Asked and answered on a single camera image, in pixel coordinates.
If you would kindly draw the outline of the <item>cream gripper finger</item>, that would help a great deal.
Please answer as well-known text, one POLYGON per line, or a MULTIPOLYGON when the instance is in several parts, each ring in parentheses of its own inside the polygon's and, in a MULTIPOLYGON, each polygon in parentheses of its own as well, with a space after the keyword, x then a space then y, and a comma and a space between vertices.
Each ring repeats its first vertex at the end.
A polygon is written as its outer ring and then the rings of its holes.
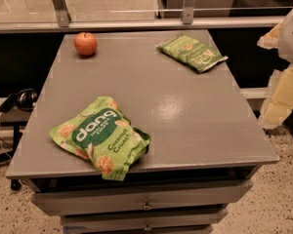
POLYGON ((268 33, 266 33, 264 36, 261 36, 260 39, 257 42, 257 46, 270 50, 270 49, 277 49, 278 48, 278 42, 279 42, 279 34, 280 34, 280 28, 282 26, 282 23, 280 22, 276 26, 274 26, 268 33))
POLYGON ((283 71, 275 70, 272 73, 258 123, 263 129, 274 129, 280 126, 292 111, 293 63, 283 71))

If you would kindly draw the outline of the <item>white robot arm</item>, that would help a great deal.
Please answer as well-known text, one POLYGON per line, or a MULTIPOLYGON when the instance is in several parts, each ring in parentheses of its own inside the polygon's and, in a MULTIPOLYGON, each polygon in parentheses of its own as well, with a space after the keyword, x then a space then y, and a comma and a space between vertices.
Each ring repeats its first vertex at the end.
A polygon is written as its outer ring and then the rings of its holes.
POLYGON ((277 49, 278 56, 289 62, 285 70, 272 73, 268 96, 260 110, 259 124, 264 129, 274 129, 293 111, 293 9, 282 22, 258 40, 257 46, 267 50, 277 49))

